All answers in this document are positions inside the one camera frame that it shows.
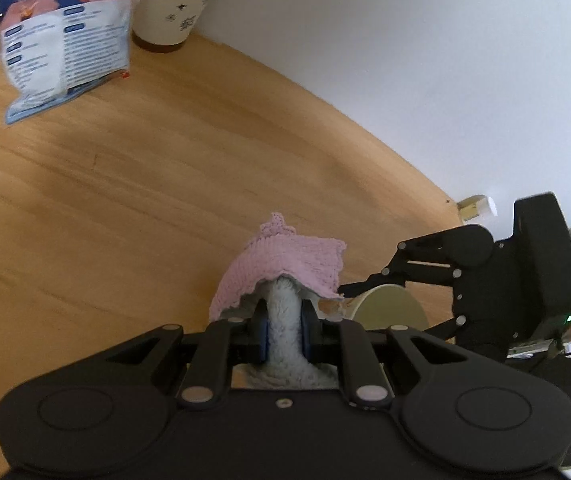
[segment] plastic bag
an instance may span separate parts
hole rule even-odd
[[[12,124],[128,70],[131,0],[0,0],[2,63],[21,92]]]

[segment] pink cloth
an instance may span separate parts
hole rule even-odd
[[[261,225],[261,233],[248,242],[226,270],[210,304],[210,320],[229,307],[239,306],[244,294],[254,292],[264,280],[287,275],[322,298],[340,298],[336,293],[343,268],[345,242],[334,238],[297,235],[281,213]]]

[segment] screw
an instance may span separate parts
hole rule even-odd
[[[357,397],[365,402],[379,402],[388,396],[388,390],[377,384],[366,384],[357,388]]]
[[[293,402],[292,399],[278,399],[275,404],[277,408],[292,408]]]
[[[213,397],[214,392],[205,386],[189,386],[181,392],[181,398],[191,404],[208,402],[208,400],[211,400]]]

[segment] blue label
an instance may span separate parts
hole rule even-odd
[[[21,45],[23,45],[23,43],[21,43],[21,41],[18,41],[17,43],[12,44],[11,46],[9,46],[6,49],[6,52],[9,54],[11,53],[13,50],[17,50],[18,48],[21,48]]]
[[[69,27],[64,28],[64,32],[74,32],[76,30],[82,30],[85,27],[85,23],[76,23],[75,25],[70,25]]]
[[[6,30],[3,35],[7,38],[8,36],[12,36],[13,34],[16,34],[17,32],[21,31],[21,29],[23,28],[23,25],[17,25],[14,28],[9,28],[8,30]]]
[[[72,9],[64,10],[64,16],[69,16],[70,14],[77,14],[78,12],[83,12],[85,8],[82,7],[72,7]]]

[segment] wooden table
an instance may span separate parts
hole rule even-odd
[[[242,54],[193,36],[131,58],[130,78],[13,126],[0,69],[0,397],[160,324],[203,329],[272,211],[345,240],[343,282],[458,225],[419,171]],[[433,322],[448,316],[448,292],[415,290]]]

